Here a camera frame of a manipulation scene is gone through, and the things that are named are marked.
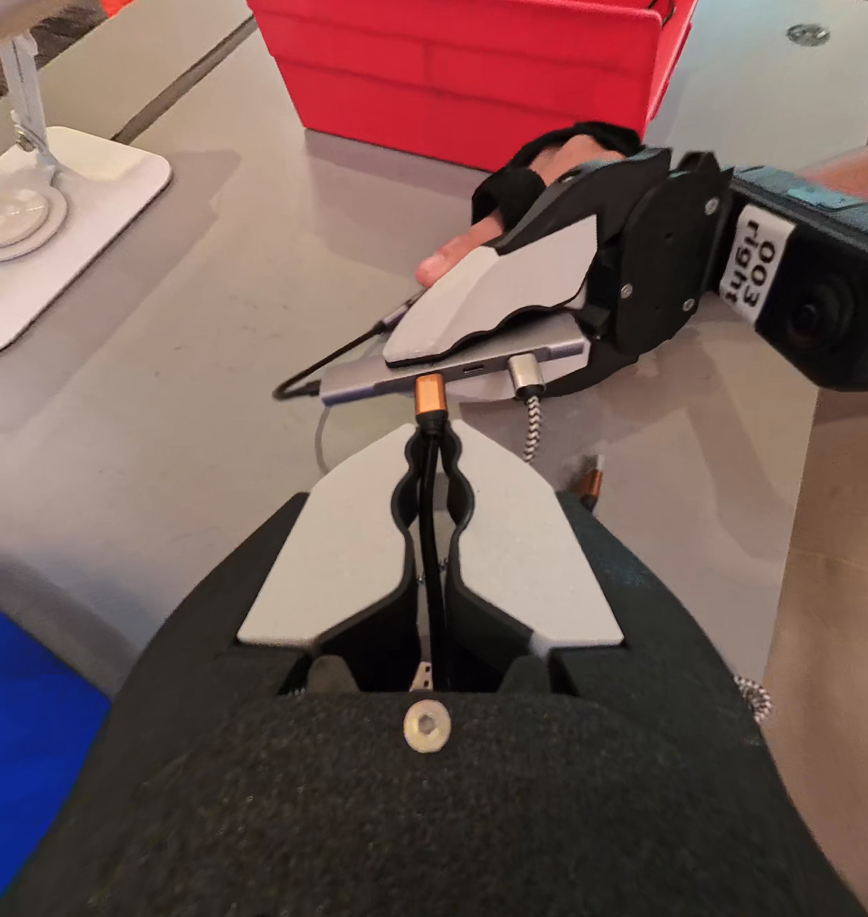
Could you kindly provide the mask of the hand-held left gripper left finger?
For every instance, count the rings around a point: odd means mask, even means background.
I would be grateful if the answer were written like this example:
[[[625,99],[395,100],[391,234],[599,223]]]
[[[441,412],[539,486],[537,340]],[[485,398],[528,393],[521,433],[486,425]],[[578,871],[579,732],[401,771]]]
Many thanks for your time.
[[[338,464],[310,492],[237,632],[247,646],[344,659],[365,692],[417,673],[417,511],[405,424]]]

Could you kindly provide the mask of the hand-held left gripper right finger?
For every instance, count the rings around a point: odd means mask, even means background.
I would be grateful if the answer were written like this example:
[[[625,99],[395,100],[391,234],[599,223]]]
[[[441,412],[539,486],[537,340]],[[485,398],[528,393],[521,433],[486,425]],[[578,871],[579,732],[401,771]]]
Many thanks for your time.
[[[624,633],[553,487],[464,421],[444,435],[452,523],[444,614],[453,692],[490,693],[517,659],[618,649]]]

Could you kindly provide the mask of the person's right forearm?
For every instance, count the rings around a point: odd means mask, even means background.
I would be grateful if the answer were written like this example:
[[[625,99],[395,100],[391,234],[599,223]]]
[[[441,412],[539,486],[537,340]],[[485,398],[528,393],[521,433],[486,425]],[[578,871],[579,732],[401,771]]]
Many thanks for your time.
[[[803,172],[808,181],[868,201],[868,146]]]

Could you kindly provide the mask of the person's right hand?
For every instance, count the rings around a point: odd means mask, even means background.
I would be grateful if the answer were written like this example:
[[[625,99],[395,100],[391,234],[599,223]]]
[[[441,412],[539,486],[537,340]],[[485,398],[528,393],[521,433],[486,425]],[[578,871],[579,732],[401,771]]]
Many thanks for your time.
[[[622,152],[603,145],[594,137],[578,134],[567,139],[565,143],[543,147],[526,163],[525,170],[536,175],[540,181],[540,188],[544,189],[566,172],[584,163],[621,161],[624,157]],[[465,233],[455,236],[420,263],[416,270],[416,279],[423,287],[433,286],[475,248],[484,246],[502,235],[506,231],[506,211],[511,215],[522,214],[517,205],[507,208],[497,203],[497,199],[490,192],[486,194],[486,203],[495,203],[496,206],[491,212],[482,213],[482,219],[476,221]]]

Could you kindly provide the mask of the red plastic bin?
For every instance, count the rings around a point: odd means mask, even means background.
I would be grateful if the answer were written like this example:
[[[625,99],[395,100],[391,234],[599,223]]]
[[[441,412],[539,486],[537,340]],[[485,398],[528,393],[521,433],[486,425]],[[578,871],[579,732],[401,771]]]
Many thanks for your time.
[[[248,5],[304,128],[494,171],[574,123],[643,137],[697,2]]]

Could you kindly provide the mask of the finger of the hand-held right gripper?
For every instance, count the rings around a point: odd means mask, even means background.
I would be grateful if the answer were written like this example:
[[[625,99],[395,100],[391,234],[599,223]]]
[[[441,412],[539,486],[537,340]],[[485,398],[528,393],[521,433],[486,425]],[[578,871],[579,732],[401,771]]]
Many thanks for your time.
[[[391,368],[428,364],[526,312],[569,303],[598,250],[596,215],[505,254],[478,246],[412,305],[382,350]]]
[[[509,373],[486,373],[449,382],[449,400],[459,404],[513,401],[517,389]]]

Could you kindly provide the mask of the white tablet stand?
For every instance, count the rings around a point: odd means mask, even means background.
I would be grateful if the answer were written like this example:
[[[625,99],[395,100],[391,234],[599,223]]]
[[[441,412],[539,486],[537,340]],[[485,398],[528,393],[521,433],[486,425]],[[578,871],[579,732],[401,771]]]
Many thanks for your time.
[[[0,155],[0,353],[167,187],[152,152],[48,127],[22,33],[0,43],[16,142]]]

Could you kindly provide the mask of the blue plastic bin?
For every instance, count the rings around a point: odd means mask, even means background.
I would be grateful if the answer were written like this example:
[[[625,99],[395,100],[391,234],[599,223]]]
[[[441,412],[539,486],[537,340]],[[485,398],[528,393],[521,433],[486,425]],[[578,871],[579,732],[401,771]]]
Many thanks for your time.
[[[108,709],[0,611],[0,895],[53,824]]]

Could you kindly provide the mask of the grey usb hub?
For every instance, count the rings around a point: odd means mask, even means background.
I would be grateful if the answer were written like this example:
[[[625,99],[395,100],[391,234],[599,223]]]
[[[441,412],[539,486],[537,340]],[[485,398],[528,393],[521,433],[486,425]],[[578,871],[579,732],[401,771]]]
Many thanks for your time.
[[[364,342],[374,343],[377,338],[387,342],[421,295],[418,290],[358,338],[277,385],[273,399],[283,402],[318,397],[326,406],[336,406],[383,395],[410,394],[417,379],[430,373],[439,373],[446,383],[500,373],[509,368],[512,358],[527,353],[538,364],[588,355],[588,337],[572,311],[529,310],[509,317],[497,329],[464,340],[440,357],[388,364],[378,352],[332,366]]]

